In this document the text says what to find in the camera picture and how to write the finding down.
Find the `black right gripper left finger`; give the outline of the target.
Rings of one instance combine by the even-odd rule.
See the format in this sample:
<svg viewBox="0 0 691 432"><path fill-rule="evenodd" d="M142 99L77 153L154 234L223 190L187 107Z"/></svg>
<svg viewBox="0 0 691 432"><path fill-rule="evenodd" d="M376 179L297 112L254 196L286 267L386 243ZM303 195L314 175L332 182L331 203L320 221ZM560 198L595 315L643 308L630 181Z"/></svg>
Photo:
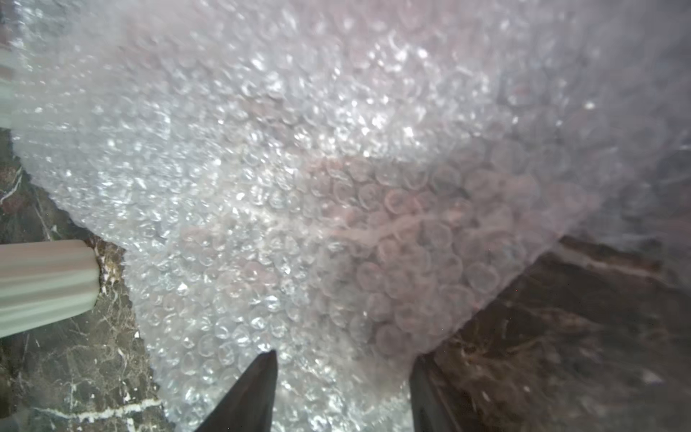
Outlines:
<svg viewBox="0 0 691 432"><path fill-rule="evenodd" d="M269 432L277 378L276 351L258 355L196 432Z"/></svg>

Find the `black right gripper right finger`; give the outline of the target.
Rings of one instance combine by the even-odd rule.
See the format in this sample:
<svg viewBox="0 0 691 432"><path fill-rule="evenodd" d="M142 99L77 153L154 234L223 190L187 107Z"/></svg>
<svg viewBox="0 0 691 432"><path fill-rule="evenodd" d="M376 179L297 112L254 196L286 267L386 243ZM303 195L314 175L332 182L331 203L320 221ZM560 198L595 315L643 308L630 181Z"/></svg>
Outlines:
<svg viewBox="0 0 691 432"><path fill-rule="evenodd" d="M439 368L430 358L417 358L410 379L410 404L415 432L453 432L459 430L450 402L439 387Z"/></svg>

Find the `bubble wrap sheet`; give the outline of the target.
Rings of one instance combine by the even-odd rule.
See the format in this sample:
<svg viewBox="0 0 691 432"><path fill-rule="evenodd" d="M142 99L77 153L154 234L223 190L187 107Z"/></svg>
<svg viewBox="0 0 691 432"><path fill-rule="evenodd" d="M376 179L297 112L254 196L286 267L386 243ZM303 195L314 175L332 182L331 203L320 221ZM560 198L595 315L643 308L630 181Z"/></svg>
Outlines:
<svg viewBox="0 0 691 432"><path fill-rule="evenodd" d="M275 426L405 376L677 149L687 1L16 1L14 149L123 247L167 417L261 352Z"/></svg>

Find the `short white ribbed vase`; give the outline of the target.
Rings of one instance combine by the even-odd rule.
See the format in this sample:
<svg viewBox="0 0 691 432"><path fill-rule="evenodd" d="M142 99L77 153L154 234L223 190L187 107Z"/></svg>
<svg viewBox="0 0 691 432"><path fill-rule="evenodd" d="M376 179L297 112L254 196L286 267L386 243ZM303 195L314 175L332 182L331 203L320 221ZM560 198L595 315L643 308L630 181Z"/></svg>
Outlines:
<svg viewBox="0 0 691 432"><path fill-rule="evenodd" d="M90 311L100 291L95 250L59 240L1 247L1 336Z"/></svg>

